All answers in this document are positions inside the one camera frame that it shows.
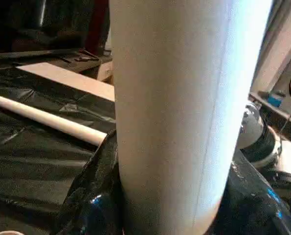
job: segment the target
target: blue object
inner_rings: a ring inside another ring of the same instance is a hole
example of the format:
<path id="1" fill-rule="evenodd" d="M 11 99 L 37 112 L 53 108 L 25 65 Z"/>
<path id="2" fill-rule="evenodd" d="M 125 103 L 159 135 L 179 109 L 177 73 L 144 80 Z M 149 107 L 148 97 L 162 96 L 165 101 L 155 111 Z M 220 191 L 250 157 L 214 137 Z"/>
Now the blue object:
<path id="1" fill-rule="evenodd" d="M 279 106 L 280 106 L 282 100 L 277 99 L 277 98 L 275 98 L 275 97 L 269 95 L 269 97 L 268 97 L 268 99 L 267 99 L 267 102 L 268 102 L 269 104 L 271 104 L 272 106 L 279 108 Z"/>

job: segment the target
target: red object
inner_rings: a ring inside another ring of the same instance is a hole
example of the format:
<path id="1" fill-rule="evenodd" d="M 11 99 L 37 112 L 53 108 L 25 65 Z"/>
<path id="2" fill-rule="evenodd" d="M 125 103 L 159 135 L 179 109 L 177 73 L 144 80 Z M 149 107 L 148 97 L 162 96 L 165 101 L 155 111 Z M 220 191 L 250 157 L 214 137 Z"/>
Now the red object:
<path id="1" fill-rule="evenodd" d="M 89 32 L 86 40 L 86 50 L 92 54 L 98 54 L 98 44 L 101 38 L 108 7 L 108 0 L 96 0 L 94 3 L 93 14 L 89 24 Z"/>

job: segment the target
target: paper tube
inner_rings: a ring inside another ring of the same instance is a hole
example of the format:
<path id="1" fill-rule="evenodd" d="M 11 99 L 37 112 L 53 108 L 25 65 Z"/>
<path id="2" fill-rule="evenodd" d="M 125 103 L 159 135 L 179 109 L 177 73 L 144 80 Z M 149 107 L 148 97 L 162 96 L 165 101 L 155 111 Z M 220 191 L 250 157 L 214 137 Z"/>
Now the paper tube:
<path id="1" fill-rule="evenodd" d="M 212 223 L 271 2 L 110 1 L 126 235 Z"/>
<path id="2" fill-rule="evenodd" d="M 99 146 L 106 134 L 62 117 L 32 108 L 0 96 L 0 107 L 64 132 L 85 142 Z"/>

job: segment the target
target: black plastic sheet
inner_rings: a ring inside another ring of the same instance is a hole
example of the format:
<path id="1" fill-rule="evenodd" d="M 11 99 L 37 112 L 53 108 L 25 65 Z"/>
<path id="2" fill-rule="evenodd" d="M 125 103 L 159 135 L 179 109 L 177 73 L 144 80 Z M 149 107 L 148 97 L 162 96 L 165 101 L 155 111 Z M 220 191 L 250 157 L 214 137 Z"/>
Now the black plastic sheet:
<path id="1" fill-rule="evenodd" d="M 237 150 L 217 214 L 215 234 L 291 235 L 291 213 L 266 179 Z"/>
<path id="2" fill-rule="evenodd" d="M 102 132 L 115 129 L 114 103 L 16 68 L 0 70 L 0 95 Z M 0 200 L 57 215 L 96 146 L 0 108 Z M 18 222 L 0 215 L 0 231 Z M 27 232 L 42 229 L 22 226 Z"/>

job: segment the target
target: wire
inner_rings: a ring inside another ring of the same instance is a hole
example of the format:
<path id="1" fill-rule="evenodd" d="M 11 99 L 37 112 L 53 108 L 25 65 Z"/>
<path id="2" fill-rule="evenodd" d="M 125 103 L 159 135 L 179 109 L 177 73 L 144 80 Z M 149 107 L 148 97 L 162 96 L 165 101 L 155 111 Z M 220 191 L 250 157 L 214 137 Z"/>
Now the wire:
<path id="1" fill-rule="evenodd" d="M 286 127 L 286 125 L 288 124 L 290 118 L 291 118 L 291 114 L 288 116 L 288 119 L 286 120 L 286 122 L 284 123 L 284 125 L 282 126 L 282 128 L 281 128 L 280 131 L 279 131 L 280 147 L 281 147 L 281 150 L 282 150 L 282 132 L 283 132 L 284 128 Z"/>

